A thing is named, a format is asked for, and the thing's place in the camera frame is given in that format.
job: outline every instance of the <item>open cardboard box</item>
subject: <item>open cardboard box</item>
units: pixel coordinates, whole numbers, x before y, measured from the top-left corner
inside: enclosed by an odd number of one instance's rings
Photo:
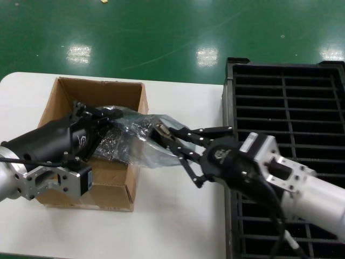
[[[98,107],[118,105],[143,114],[148,112],[145,86],[141,83],[57,78],[38,127],[72,111],[73,102]],[[91,158],[93,187],[80,199],[49,190],[37,200],[52,207],[133,211],[139,168]]]

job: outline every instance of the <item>clear plastic bag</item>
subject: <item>clear plastic bag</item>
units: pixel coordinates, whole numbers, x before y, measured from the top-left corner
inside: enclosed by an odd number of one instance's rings
[[[185,127],[183,124],[167,115],[143,115],[121,106],[99,107],[102,108],[119,109],[123,117],[111,121],[115,127],[104,137],[94,157],[148,168],[181,165],[171,151],[158,145],[150,135],[160,121],[176,129]]]

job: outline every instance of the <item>box flap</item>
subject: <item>box flap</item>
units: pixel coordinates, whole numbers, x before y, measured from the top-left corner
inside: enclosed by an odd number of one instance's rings
[[[60,81],[56,79],[38,127],[42,127],[51,120],[61,119],[71,111],[71,107],[61,87]]]
[[[91,158],[88,162],[93,172],[93,182],[97,185],[123,185],[126,180],[127,165]]]
[[[136,195],[136,188],[139,179],[139,168],[137,166],[129,165],[126,175],[125,186],[131,202],[134,202]]]
[[[140,98],[140,102],[139,102],[138,112],[140,112],[142,114],[147,114],[149,112],[149,105],[147,103],[146,89],[145,89],[144,85],[142,85],[141,98]]]
[[[70,105],[80,101],[91,106],[114,105],[138,110],[143,84],[59,78]]]
[[[93,203],[99,207],[131,208],[125,186],[93,186],[89,191]]]

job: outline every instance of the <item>black cable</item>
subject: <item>black cable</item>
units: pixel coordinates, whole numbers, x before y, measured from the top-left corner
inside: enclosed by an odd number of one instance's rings
[[[280,222],[279,222],[278,221],[278,217],[277,217],[275,212],[272,212],[272,214],[270,216],[270,219],[272,220],[273,224],[277,227],[277,230],[279,232],[279,239],[275,243],[275,245],[272,248],[271,253],[270,253],[270,259],[274,259],[276,254],[277,254],[277,252],[279,251],[279,248],[281,247],[281,245],[283,244],[284,239],[285,239],[286,220],[285,220],[284,212],[282,211],[282,208],[281,208],[281,205],[280,205],[280,201],[279,201],[279,199],[277,197],[277,194],[273,190],[272,186],[270,186],[267,183],[267,181],[262,176],[260,176],[259,178],[260,178],[259,181],[272,194],[272,197],[274,199],[274,204],[276,206],[276,210],[277,210],[278,216],[280,218]],[[308,259],[308,257],[306,256],[306,254],[304,253],[303,249],[300,246],[299,246],[298,249],[293,249],[293,250],[296,253],[296,255],[299,256],[301,259]]]
[[[268,192],[271,193],[271,197],[272,197],[274,205],[275,205],[275,210],[277,211],[278,216],[279,216],[280,221],[281,221],[280,227],[278,227],[279,239],[274,244],[274,246],[271,250],[271,253],[270,253],[270,259],[274,259],[277,252],[279,251],[279,248],[281,247],[281,245],[284,242],[284,238],[285,238],[284,235],[285,235],[285,230],[286,230],[286,220],[285,220],[284,212],[282,211],[282,208],[280,206],[280,201],[277,197],[277,194],[273,190],[273,188],[266,182],[264,177],[261,175],[259,176],[259,181],[266,187]]]
[[[14,159],[14,158],[0,158],[0,162],[21,163],[22,165],[46,166],[46,167],[65,167],[67,165],[67,161],[62,161],[59,163],[50,163],[50,162],[38,162],[38,161],[30,161],[30,160]]]
[[[303,249],[299,246],[296,240],[291,236],[289,231],[285,231],[285,239],[297,256],[299,256],[301,259],[308,259],[308,256],[304,253]]]

